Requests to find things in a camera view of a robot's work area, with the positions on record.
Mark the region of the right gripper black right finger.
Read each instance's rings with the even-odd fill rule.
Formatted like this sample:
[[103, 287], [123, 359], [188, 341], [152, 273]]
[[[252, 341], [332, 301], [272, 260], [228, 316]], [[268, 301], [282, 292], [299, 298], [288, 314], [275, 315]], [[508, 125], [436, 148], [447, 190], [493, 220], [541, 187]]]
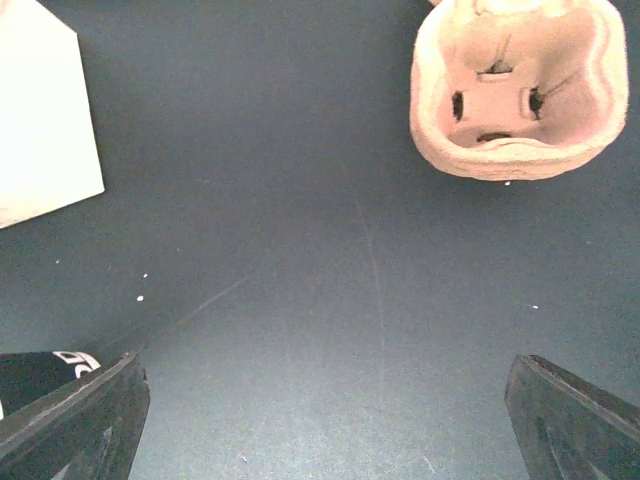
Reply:
[[538, 355], [518, 355], [505, 404], [531, 479], [637, 479], [639, 408]]

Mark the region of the blue checkered paper bag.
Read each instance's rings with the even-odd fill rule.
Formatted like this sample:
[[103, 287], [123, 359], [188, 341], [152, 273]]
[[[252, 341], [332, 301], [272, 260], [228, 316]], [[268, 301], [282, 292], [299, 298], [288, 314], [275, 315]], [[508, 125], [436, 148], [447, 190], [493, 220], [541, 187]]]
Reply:
[[2, 2], [2, 227], [104, 190], [77, 33], [37, 1]]

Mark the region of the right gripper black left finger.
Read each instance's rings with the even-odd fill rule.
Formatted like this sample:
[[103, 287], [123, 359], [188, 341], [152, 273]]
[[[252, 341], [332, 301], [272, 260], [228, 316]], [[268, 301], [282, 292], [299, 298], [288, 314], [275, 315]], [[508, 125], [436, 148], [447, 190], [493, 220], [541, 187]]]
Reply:
[[126, 479], [149, 405], [138, 355], [101, 363], [1, 420], [1, 476]]

